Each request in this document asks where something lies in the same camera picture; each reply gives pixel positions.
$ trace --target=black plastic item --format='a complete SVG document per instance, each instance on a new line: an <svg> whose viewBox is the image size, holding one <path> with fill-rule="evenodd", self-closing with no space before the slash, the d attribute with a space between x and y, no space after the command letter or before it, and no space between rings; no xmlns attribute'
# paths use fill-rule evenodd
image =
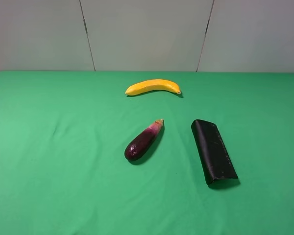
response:
<svg viewBox="0 0 294 235"><path fill-rule="evenodd" d="M217 126L211 122L195 120L192 132L199 152L206 183L238 179Z"/></svg>

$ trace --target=yellow banana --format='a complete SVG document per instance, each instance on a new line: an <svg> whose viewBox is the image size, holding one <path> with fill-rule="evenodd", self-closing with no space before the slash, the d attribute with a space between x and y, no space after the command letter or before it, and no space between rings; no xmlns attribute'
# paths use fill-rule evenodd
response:
<svg viewBox="0 0 294 235"><path fill-rule="evenodd" d="M127 95L137 95L150 91L168 91L177 94L181 94L180 87L175 83L163 79L153 79L144 82L136 83L129 88L127 88L125 94Z"/></svg>

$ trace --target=green tablecloth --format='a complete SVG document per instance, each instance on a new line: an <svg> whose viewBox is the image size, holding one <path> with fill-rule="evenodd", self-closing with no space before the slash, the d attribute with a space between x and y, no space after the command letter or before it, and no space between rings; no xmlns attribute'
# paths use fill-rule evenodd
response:
<svg viewBox="0 0 294 235"><path fill-rule="evenodd" d="M124 94L154 78L183 98ZM239 184L206 185L194 119L218 126ZM0 72L0 235L33 234L294 235L294 74Z"/></svg>

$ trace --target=eggplant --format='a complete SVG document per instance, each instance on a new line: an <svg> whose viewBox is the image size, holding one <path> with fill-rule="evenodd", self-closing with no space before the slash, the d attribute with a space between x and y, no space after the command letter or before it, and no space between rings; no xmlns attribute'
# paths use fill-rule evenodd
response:
<svg viewBox="0 0 294 235"><path fill-rule="evenodd" d="M140 159L156 139L162 125L163 119L156 120L152 125L133 139L125 149L125 158L129 161Z"/></svg>

